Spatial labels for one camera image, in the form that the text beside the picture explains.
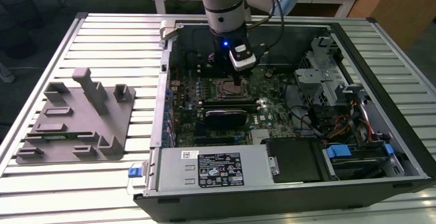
white label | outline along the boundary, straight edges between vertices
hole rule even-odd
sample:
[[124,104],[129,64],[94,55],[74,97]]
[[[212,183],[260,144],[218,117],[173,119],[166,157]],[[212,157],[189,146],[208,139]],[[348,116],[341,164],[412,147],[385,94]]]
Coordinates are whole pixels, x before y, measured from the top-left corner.
[[244,50],[246,50],[246,47],[245,47],[245,45],[242,44],[242,45],[234,47],[234,50],[236,50],[236,52],[242,52]]
[[242,177],[229,177],[229,181],[234,182],[234,181],[241,181]]
[[181,159],[196,159],[198,151],[181,151]]

slotted metal surface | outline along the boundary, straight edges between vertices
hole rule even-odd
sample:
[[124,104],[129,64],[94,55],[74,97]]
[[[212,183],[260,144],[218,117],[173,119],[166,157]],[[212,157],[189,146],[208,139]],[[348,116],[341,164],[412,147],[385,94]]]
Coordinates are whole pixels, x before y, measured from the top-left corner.
[[[196,15],[89,14],[86,19],[74,20],[70,36],[65,38],[50,62],[52,67],[44,74],[46,80],[62,81],[66,86],[77,87],[78,84],[69,78],[73,68],[89,67],[93,80],[101,81],[105,86],[128,84],[134,87],[134,111],[125,155],[114,162],[17,165],[13,154],[22,146],[20,139],[29,131],[45,102],[40,94],[44,88],[41,81],[33,93],[34,104],[28,102],[25,106],[29,107],[24,106],[28,112],[20,114],[12,127],[14,133],[8,135],[10,147],[1,145],[2,150],[8,149],[2,152],[0,165],[0,172],[4,170],[0,178],[1,223],[154,223],[134,205],[125,186],[126,169],[134,162],[148,159],[161,58],[158,27],[161,20],[169,18],[205,19]],[[376,29],[377,25],[365,19],[292,17],[286,20],[336,21],[341,24],[426,148],[436,155],[433,87],[388,37]],[[346,61],[344,65],[352,79],[358,82]],[[144,187],[140,179],[133,181],[133,186]],[[322,223],[434,223],[434,212],[429,209],[434,206],[436,189],[429,188],[418,193],[398,195],[368,208],[241,217],[202,223],[312,223],[313,219]]]

metal bracket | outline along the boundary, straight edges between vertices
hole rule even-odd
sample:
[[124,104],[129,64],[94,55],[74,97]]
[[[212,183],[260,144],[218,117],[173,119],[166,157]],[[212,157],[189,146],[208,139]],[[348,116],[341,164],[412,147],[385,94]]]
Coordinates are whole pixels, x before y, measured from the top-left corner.
[[161,21],[160,35],[162,40],[168,40],[177,35],[176,20]]
[[268,157],[268,162],[269,162],[270,174],[273,176],[280,175],[280,170],[278,170],[278,165],[277,165],[277,158],[276,157]]
[[297,69],[294,74],[298,82],[305,84],[318,84],[321,81],[330,81],[332,75],[328,71],[318,71],[317,69]]

blue latch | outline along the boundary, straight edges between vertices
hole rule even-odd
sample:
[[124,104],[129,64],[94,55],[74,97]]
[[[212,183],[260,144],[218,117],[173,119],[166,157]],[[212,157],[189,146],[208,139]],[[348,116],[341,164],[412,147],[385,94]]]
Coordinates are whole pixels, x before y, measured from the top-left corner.
[[142,177],[142,167],[140,168],[129,168],[129,178]]
[[326,155],[329,158],[350,156],[352,152],[346,145],[332,145],[326,148]]
[[388,155],[392,156],[393,148],[392,148],[390,144],[384,144],[384,149],[386,150]]

table leg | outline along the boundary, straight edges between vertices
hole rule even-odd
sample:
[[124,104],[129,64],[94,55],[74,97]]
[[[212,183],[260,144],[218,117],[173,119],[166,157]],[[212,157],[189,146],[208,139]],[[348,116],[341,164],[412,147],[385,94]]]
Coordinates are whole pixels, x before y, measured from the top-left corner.
[[157,14],[166,14],[165,0],[154,0]]
[[349,11],[354,5],[356,0],[344,0],[344,3],[340,5],[334,17],[348,17]]

